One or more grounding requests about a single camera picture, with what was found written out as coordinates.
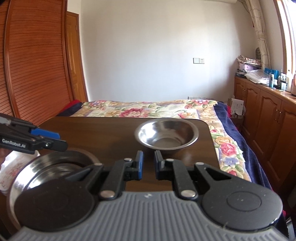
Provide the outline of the white cardboard box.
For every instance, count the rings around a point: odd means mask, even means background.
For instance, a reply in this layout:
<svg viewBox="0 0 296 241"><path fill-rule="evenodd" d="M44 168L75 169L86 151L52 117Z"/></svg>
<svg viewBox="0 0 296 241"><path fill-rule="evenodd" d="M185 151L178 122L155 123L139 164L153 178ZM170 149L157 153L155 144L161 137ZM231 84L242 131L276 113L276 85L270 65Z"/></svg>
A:
<svg viewBox="0 0 296 241"><path fill-rule="evenodd" d="M244 101L241 99L230 98L227 105L230 108L231 115L243 115L244 114Z"/></svg>

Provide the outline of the small steel bowl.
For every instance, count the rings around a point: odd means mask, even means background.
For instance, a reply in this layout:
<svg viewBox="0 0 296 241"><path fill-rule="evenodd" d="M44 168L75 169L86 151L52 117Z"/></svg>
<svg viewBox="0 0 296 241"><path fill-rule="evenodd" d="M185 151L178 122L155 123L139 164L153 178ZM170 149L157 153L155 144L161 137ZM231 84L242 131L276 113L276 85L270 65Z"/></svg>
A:
<svg viewBox="0 0 296 241"><path fill-rule="evenodd" d="M147 148L176 151L194 144L199 137L199 130L188 120L154 118L139 125L134 136Z"/></svg>

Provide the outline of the wooden low cabinet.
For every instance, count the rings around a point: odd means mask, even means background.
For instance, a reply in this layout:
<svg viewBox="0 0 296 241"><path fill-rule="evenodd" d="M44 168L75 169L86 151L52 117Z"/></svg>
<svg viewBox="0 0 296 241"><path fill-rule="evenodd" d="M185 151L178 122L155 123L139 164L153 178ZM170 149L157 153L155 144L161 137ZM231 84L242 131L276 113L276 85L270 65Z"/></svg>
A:
<svg viewBox="0 0 296 241"><path fill-rule="evenodd" d="M234 78L234 97L246 108L241 133L273 190L283 195L295 185L295 97L240 77Z"/></svg>

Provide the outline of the floral white square plate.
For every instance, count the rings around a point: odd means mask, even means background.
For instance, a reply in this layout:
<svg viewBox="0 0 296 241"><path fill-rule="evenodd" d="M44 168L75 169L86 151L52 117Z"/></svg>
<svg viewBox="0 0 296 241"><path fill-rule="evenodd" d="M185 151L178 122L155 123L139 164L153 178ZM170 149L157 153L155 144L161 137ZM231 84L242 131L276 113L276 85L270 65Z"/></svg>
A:
<svg viewBox="0 0 296 241"><path fill-rule="evenodd" d="M11 184L20 170L38 156L40 156L39 151L35 151L34 154L12 151L6 157L1 165L0 173L0 190L3 195L8 194Z"/></svg>

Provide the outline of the stack of papers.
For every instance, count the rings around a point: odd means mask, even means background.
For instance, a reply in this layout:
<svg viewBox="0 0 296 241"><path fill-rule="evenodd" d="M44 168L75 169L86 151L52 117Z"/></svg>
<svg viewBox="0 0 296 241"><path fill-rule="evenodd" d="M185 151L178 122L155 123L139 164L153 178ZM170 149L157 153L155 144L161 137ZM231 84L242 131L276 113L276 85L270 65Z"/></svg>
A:
<svg viewBox="0 0 296 241"><path fill-rule="evenodd" d="M238 61L238 63L241 63L241 64L262 66L262 61L260 59L252 59L252 58L248 58L248 57L243 56L243 55L239 55L237 57L237 61Z"/></svg>

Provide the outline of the red cloth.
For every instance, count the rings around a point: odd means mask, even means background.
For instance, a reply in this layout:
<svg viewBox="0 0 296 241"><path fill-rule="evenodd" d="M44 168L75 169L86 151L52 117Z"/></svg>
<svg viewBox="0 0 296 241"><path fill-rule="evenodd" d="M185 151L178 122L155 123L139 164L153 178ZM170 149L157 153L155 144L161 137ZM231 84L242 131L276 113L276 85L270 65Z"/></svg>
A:
<svg viewBox="0 0 296 241"><path fill-rule="evenodd" d="M69 104L67 104L66 106L64 106L61 110L61 112L67 110L67 109L70 109L70 108L75 108L77 106L81 106L82 102L77 100L77 99L74 99L73 101L69 102Z"/></svg>

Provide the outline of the large steel bowl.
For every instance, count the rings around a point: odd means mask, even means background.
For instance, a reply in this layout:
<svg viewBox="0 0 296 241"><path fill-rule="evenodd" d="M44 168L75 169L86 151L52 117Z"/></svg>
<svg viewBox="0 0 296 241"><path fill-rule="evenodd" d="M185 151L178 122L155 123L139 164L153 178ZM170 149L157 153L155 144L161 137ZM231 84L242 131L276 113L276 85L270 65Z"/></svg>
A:
<svg viewBox="0 0 296 241"><path fill-rule="evenodd" d="M17 230L21 228L14 207L22 192L99 162L92 153L75 148L65 152L50 152L29 161L13 179L6 198L8 217L13 226Z"/></svg>

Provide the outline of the wooden framed window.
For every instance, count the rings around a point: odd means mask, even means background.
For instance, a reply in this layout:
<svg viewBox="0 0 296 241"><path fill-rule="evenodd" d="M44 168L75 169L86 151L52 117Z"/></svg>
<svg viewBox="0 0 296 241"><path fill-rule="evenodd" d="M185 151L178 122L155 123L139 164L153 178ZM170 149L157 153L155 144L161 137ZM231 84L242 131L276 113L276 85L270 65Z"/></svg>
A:
<svg viewBox="0 0 296 241"><path fill-rule="evenodd" d="M295 1L273 1L278 22L283 51L283 71L295 73Z"/></svg>

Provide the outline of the white air conditioner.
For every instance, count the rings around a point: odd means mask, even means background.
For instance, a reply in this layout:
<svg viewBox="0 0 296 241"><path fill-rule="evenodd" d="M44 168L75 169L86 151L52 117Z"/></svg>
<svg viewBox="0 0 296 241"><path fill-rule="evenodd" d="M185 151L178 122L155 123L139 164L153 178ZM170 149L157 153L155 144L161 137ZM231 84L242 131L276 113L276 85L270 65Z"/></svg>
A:
<svg viewBox="0 0 296 241"><path fill-rule="evenodd" d="M235 4L237 0L206 0L206 1L215 1L215 2L221 2L221 3L227 3L227 4Z"/></svg>

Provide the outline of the blue bottle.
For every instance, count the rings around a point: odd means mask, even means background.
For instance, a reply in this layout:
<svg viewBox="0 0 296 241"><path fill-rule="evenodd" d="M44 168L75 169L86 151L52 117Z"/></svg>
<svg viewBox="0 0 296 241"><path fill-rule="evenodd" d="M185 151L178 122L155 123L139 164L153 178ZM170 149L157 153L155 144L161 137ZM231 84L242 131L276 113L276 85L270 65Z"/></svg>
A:
<svg viewBox="0 0 296 241"><path fill-rule="evenodd" d="M273 88L274 87L274 74L272 74L272 73L269 73L269 83L268 83L268 86L270 88Z"/></svg>

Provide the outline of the patterned beige curtain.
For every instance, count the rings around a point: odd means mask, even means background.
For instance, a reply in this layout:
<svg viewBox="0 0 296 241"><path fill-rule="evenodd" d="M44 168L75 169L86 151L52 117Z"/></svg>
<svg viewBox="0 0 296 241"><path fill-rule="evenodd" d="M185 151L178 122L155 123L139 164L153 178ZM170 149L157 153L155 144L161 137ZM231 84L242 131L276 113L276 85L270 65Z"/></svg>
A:
<svg viewBox="0 0 296 241"><path fill-rule="evenodd" d="M261 68L271 68L267 37L265 34L265 21L259 0L243 1L249 11L252 22L255 28L255 33L258 40L259 50L261 54Z"/></svg>

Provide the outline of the wooden slatted wardrobe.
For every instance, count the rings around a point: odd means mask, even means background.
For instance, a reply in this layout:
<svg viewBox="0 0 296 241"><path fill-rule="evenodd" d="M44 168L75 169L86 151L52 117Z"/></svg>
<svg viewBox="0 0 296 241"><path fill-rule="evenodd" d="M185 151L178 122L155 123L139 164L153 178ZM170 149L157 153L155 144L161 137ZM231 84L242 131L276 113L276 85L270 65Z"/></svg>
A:
<svg viewBox="0 0 296 241"><path fill-rule="evenodd" d="M67 1L1 1L1 112L34 124L88 100Z"/></svg>

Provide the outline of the white wall switch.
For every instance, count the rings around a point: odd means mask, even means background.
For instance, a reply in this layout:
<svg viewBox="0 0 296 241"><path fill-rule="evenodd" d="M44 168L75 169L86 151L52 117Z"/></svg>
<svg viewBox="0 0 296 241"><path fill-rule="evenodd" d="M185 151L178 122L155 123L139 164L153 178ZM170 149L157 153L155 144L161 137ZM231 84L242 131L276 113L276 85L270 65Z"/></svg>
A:
<svg viewBox="0 0 296 241"><path fill-rule="evenodd" d="M193 58L193 63L194 64L204 64L205 60L204 60L204 58Z"/></svg>

